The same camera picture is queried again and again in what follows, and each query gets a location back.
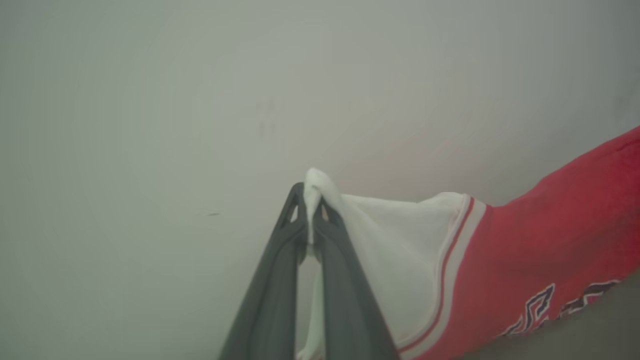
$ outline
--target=striped trim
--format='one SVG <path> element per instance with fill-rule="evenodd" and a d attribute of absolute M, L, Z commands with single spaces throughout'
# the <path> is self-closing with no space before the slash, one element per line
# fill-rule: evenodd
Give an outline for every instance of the striped trim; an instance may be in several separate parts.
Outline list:
<path fill-rule="evenodd" d="M 451 232 L 452 236 L 444 242 L 440 250 L 441 255 L 437 268 L 439 274 L 436 273 L 438 294 L 440 294 L 436 300 L 438 309 L 425 325 L 424 330 L 419 331 L 413 338 L 398 344 L 401 357 L 404 360 L 413 359 L 429 350 L 438 341 L 449 323 L 458 268 L 462 263 L 471 237 L 482 220 L 486 205 L 466 195 L 463 210 L 465 213 L 458 218 L 454 227 L 455 231 Z"/>

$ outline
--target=white fabric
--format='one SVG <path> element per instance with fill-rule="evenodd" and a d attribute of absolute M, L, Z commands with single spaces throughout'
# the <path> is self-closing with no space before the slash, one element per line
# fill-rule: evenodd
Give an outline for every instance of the white fabric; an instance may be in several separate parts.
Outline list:
<path fill-rule="evenodd" d="M 312 168 L 307 172 L 304 194 L 310 229 L 321 197 L 344 219 L 397 346 L 415 341 L 433 323 L 441 301 L 442 258 L 461 224 L 469 196 L 447 192 L 414 203 L 341 195 L 325 173 Z M 323 318 L 319 272 L 307 343 L 299 359 L 321 358 Z"/>

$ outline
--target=hanging garment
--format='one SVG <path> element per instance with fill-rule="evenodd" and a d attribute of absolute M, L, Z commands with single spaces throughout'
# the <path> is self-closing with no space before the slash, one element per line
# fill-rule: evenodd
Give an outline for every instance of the hanging garment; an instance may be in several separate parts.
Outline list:
<path fill-rule="evenodd" d="M 503 206 L 342 195 L 311 169 L 310 222 L 321 197 L 344 219 L 401 357 L 449 359 L 579 311 L 639 267 L 640 127 Z M 323 358 L 321 276 L 298 359 Z"/>

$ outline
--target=red stripe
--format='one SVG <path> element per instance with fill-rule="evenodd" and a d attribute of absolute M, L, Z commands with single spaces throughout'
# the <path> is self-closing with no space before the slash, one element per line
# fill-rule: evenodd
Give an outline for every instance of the red stripe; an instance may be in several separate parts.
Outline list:
<path fill-rule="evenodd" d="M 474 207 L 474 198 L 472 197 L 471 201 L 469 202 L 469 207 L 467 209 L 467 213 L 465 214 L 465 217 L 462 219 L 462 223 L 460 224 L 460 227 L 458 228 L 458 231 L 456 231 L 456 236 L 453 238 L 453 241 L 451 242 L 451 246 L 447 249 L 447 254 L 444 257 L 444 263 L 442 265 L 442 276 L 440 278 L 440 303 L 438 305 L 438 312 L 436 313 L 435 320 L 433 320 L 433 323 L 431 324 L 431 326 L 429 326 L 427 331 L 425 331 L 424 334 L 422 334 L 418 339 L 416 339 L 414 342 L 410 343 L 409 345 L 405 345 L 404 347 L 400 348 L 400 352 L 405 352 L 405 351 L 415 347 L 416 345 L 418 345 L 420 342 L 422 342 L 422 340 L 424 340 L 427 336 L 429 336 L 429 334 L 431 334 L 433 329 L 438 324 L 438 321 L 440 319 L 440 315 L 442 314 L 442 306 L 443 306 L 443 303 L 444 303 L 444 275 L 445 275 L 445 271 L 447 269 L 447 262 L 449 262 L 449 256 L 451 255 L 451 252 L 453 251 L 453 248 L 455 248 L 456 243 L 458 242 L 458 238 L 460 237 L 460 233 L 462 232 L 462 229 L 465 226 L 465 222 L 467 222 L 467 218 L 469 217 L 469 214 L 471 213 L 471 210 L 473 209 L 473 207 Z"/>

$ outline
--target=white stripe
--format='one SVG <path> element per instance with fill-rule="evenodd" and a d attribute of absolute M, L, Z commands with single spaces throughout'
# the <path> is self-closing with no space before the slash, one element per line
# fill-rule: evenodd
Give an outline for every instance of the white stripe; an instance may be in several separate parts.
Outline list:
<path fill-rule="evenodd" d="M 466 195 L 465 197 L 466 199 L 465 199 L 465 205 L 463 209 L 467 209 L 471 201 L 471 198 L 468 195 Z M 439 297 L 440 299 L 438 299 L 438 301 L 444 302 L 442 306 L 442 312 L 440 313 L 440 319 L 438 320 L 438 323 L 435 325 L 435 327 L 433 328 L 429 336 L 424 338 L 420 343 L 416 344 L 414 347 L 406 350 L 401 354 L 401 357 L 404 360 L 411 360 L 425 353 L 427 350 L 429 350 L 440 339 L 442 333 L 447 327 L 447 324 L 449 323 L 449 318 L 451 316 L 451 307 L 453 303 L 453 290 L 456 282 L 456 277 L 458 275 L 458 269 L 460 268 L 460 264 L 462 264 L 462 260 L 465 256 L 465 251 L 467 250 L 467 246 L 471 241 L 471 237 L 473 236 L 474 232 L 476 231 L 476 228 L 478 227 L 478 225 L 480 224 L 480 221 L 482 220 L 482 217 L 484 216 L 484 212 L 486 211 L 486 205 L 474 199 L 473 208 L 467 211 L 470 211 L 469 216 L 467 217 L 467 221 L 464 223 L 463 229 L 460 232 L 460 235 L 458 236 L 458 241 L 456 242 L 455 247 L 451 251 L 451 255 L 449 256 L 449 260 L 447 261 L 447 265 L 445 268 L 444 294 L 443 296 Z M 458 231 L 458 227 L 461 225 L 462 220 L 464 219 L 464 215 L 465 214 L 463 212 L 460 216 L 460 219 L 458 220 L 458 223 L 456 224 L 455 230 L 451 232 L 450 238 L 448 238 L 447 241 L 443 244 L 443 247 L 440 251 L 439 260 L 438 260 L 438 271 L 436 272 L 436 279 L 437 279 L 436 286 L 438 286 L 438 290 L 440 288 L 440 280 L 442 278 L 441 269 L 442 269 L 442 263 L 444 262 L 444 257 L 446 256 L 447 251 L 449 250 L 449 247 L 453 242 L 455 234 Z M 431 320 L 423 328 L 423 330 L 421 330 L 416 336 L 412 338 L 417 339 L 420 337 L 420 335 L 424 334 L 424 332 L 431 327 L 431 324 L 433 323 L 435 316 L 436 316 L 436 312 L 433 313 Z M 407 343 L 411 343 L 411 341 L 403 341 L 403 343 L 407 344 Z"/>

